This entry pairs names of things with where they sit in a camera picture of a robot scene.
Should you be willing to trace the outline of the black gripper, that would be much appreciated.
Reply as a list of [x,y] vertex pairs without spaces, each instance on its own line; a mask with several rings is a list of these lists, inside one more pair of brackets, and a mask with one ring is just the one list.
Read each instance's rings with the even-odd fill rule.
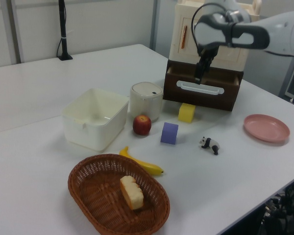
[[200,57],[199,62],[196,64],[195,69],[195,82],[201,84],[202,77],[205,72],[209,71],[212,61],[216,57],[219,50],[219,46],[204,47],[203,45],[198,44],[197,52]]

